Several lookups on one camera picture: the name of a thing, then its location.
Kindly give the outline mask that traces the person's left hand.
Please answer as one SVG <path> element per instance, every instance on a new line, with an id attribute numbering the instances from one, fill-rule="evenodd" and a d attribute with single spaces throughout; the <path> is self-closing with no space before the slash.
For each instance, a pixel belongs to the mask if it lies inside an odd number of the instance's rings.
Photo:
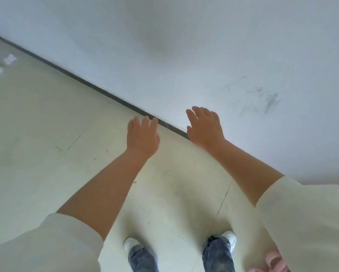
<path id="1" fill-rule="evenodd" d="M 158 133 L 158 119 L 149 119 L 148 116 L 140 119 L 134 117 L 127 127 L 127 149 L 142 160 L 148 160 L 157 151 L 156 134 Z"/>

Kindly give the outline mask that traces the person's right hand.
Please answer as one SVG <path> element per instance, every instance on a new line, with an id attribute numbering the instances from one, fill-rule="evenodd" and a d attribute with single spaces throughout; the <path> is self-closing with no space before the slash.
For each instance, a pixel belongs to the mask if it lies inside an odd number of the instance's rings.
<path id="1" fill-rule="evenodd" d="M 205 108 L 205 118 L 198 119 L 191 109 L 186 109 L 190 126 L 193 128 L 193 139 L 196 146 L 211 153 L 216 151 L 225 141 L 221 123 L 211 117 L 211 111 Z"/>

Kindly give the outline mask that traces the person's right forearm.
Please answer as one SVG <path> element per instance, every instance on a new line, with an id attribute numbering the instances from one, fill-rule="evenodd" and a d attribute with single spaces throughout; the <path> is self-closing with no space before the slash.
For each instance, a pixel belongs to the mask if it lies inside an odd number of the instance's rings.
<path id="1" fill-rule="evenodd" d="M 284 176 L 224 138 L 204 146 L 204 149 L 230 174 L 254 207 L 261 196 Z"/>

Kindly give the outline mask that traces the person's left forearm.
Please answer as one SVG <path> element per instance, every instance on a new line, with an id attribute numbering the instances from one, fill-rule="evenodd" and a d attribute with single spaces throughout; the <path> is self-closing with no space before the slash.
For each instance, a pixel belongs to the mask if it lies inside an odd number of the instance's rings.
<path id="1" fill-rule="evenodd" d="M 57 211 L 95 230 L 106 240 L 137 175 L 156 150 L 127 148 Z"/>

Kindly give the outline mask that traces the person's left white shoe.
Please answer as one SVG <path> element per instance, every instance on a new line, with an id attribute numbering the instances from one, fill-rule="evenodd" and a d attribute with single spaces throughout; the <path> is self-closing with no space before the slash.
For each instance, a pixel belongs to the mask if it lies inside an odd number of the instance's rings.
<path id="1" fill-rule="evenodd" d="M 140 243 L 134 238 L 127 238 L 123 243 L 123 249 L 127 256 L 130 255 L 130 251 L 133 247 L 139 245 Z"/>

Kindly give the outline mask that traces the person's white shoe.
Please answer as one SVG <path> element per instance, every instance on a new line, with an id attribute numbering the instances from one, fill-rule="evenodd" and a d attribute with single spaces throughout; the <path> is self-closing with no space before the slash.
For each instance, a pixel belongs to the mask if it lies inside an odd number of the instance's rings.
<path id="1" fill-rule="evenodd" d="M 237 243 L 236 234 L 233 231 L 226 231 L 222 233 L 221 239 L 225 242 L 226 247 L 232 253 Z"/>
<path id="2" fill-rule="evenodd" d="M 127 238 L 123 243 L 123 249 L 127 256 L 130 255 L 130 251 L 133 247 L 139 245 L 140 243 L 134 238 Z"/>

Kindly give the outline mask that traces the person's right white shoe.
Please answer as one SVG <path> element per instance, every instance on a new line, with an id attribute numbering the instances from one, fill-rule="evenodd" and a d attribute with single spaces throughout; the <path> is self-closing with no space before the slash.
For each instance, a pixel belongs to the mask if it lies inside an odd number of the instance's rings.
<path id="1" fill-rule="evenodd" d="M 222 233 L 221 239 L 225 242 L 226 247 L 232 253 L 237 243 L 236 234 L 233 231 L 226 231 Z"/>

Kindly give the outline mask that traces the person's left blue jeans leg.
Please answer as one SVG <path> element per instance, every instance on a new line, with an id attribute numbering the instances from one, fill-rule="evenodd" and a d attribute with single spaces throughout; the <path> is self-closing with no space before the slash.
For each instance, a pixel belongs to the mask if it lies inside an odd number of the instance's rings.
<path id="1" fill-rule="evenodd" d="M 129 251 L 132 272 L 159 272 L 156 257 L 145 245 L 138 244 Z"/>

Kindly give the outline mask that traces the person's blue jeans leg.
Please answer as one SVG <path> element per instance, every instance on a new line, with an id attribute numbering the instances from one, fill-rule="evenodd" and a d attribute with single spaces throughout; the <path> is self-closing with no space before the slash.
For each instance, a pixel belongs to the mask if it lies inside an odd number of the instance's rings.
<path id="1" fill-rule="evenodd" d="M 205 272 L 235 272 L 230 250 L 227 238 L 216 235 L 208 237 L 202 252 Z"/>
<path id="2" fill-rule="evenodd" d="M 132 272 L 159 272 L 156 257 L 145 245 L 138 244 L 129 251 Z"/>

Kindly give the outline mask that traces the person's right blue jeans leg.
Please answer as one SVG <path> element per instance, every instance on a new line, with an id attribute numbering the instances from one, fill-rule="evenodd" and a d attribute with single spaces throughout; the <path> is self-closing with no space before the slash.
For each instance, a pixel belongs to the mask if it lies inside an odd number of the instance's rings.
<path id="1" fill-rule="evenodd" d="M 235 272 L 230 250 L 227 238 L 216 235 L 208 237 L 202 252 L 205 272 Z"/>

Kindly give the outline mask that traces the person's right white sleeve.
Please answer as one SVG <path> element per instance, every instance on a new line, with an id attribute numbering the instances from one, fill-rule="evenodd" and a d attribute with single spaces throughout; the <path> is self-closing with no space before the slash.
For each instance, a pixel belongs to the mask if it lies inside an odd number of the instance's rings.
<path id="1" fill-rule="evenodd" d="M 282 177 L 256 211 L 291 272 L 339 272 L 339 186 Z"/>

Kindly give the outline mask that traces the person's white sleeve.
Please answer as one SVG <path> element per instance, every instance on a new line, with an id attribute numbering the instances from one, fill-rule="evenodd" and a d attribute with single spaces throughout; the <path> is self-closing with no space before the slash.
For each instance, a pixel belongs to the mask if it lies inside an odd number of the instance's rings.
<path id="1" fill-rule="evenodd" d="M 339 272 L 339 186 L 282 177 L 256 211 L 291 272 Z"/>
<path id="2" fill-rule="evenodd" d="M 0 272 L 101 272 L 103 245 L 87 224 L 53 213 L 37 228 L 0 244 Z"/>

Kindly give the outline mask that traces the person's left white sleeve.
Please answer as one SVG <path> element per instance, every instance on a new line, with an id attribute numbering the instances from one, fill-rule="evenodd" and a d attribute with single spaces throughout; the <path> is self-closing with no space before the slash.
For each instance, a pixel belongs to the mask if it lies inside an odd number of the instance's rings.
<path id="1" fill-rule="evenodd" d="M 87 224 L 53 213 L 37 228 L 0 244 L 0 272 L 101 272 L 103 245 Z"/>

